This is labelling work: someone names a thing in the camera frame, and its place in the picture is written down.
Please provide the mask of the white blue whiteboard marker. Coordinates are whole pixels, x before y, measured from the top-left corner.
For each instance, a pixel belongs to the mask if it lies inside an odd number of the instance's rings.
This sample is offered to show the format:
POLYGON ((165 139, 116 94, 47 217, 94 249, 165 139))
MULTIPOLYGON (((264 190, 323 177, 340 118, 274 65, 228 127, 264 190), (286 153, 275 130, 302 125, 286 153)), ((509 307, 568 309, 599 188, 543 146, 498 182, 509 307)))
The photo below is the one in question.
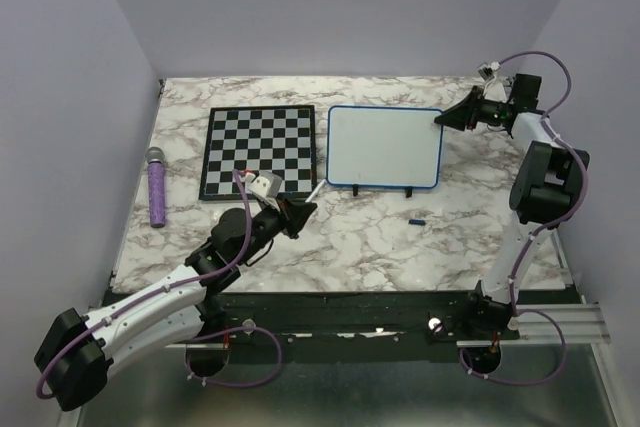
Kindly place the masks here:
POLYGON ((314 190, 309 194, 309 196, 306 198, 305 202, 314 203, 325 185, 326 185, 326 180, 322 179, 318 183, 318 185, 314 188, 314 190))

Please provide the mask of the blue framed whiteboard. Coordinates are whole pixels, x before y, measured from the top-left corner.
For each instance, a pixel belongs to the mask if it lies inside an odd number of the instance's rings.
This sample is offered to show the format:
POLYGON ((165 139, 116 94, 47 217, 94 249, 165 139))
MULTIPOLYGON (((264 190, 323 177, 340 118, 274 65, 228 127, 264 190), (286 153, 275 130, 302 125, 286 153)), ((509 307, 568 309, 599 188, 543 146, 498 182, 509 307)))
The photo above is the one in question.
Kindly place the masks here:
POLYGON ((328 111, 326 174, 335 187, 433 189, 439 183, 439 109, 333 106, 328 111))

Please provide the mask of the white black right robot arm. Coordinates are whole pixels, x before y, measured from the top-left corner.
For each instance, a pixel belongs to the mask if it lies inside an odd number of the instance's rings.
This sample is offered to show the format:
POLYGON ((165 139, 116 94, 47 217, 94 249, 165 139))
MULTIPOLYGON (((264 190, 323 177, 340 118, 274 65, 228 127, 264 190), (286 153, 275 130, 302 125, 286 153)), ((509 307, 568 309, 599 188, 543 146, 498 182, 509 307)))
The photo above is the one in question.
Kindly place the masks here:
POLYGON ((480 124, 502 128, 525 151, 509 193, 511 220, 494 264, 458 313, 430 323, 436 335, 480 339, 504 330, 517 314, 521 284, 539 248, 573 216, 586 192, 590 157, 568 146, 539 109, 540 77, 518 74, 505 85, 497 69, 497 64, 482 66, 482 85, 434 120, 458 131, 480 124))

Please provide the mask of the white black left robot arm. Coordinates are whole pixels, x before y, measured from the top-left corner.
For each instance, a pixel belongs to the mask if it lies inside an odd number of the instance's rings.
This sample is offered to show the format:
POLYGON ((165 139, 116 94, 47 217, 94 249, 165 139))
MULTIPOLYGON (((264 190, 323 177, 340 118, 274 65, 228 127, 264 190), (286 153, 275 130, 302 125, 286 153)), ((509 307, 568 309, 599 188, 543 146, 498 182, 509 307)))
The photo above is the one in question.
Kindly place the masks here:
POLYGON ((274 198, 225 211, 206 241, 160 281, 86 314, 58 314, 38 348, 36 395, 72 411, 93 399, 120 369, 174 342, 214 340, 220 315, 210 298, 240 275, 239 267, 278 235, 295 239, 316 211, 314 202, 274 198))

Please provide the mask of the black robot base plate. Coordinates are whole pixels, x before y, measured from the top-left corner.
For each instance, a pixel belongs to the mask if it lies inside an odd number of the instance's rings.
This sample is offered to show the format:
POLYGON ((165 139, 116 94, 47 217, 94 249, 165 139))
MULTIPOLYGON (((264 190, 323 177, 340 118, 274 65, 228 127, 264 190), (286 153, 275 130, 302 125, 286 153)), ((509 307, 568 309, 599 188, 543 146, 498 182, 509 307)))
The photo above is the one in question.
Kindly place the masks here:
POLYGON ((227 330, 226 352, 238 364, 274 361, 269 333, 286 363, 454 362, 459 343, 518 339, 508 327, 478 338, 434 334, 430 323, 452 318, 468 293, 221 293, 207 304, 201 334, 227 330))

